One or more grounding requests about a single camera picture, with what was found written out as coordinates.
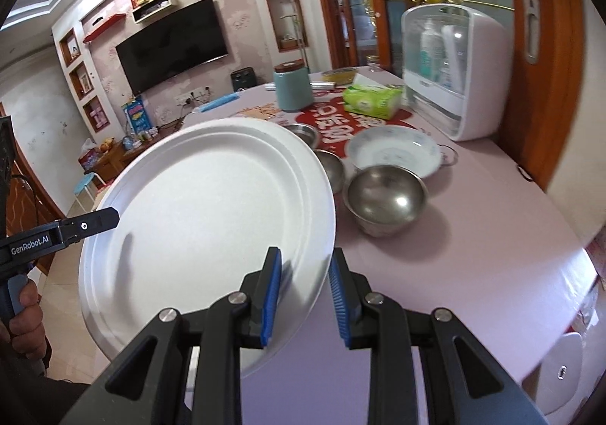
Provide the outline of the person's left hand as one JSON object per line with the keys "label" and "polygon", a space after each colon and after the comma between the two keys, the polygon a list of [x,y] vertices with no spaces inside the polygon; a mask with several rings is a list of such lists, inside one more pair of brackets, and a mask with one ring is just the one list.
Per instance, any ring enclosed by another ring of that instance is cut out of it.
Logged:
{"label": "person's left hand", "polygon": [[20,291],[20,303],[23,311],[9,321],[8,327],[1,325],[1,345],[10,345],[28,360],[42,360],[47,350],[46,332],[38,289],[32,279]]}

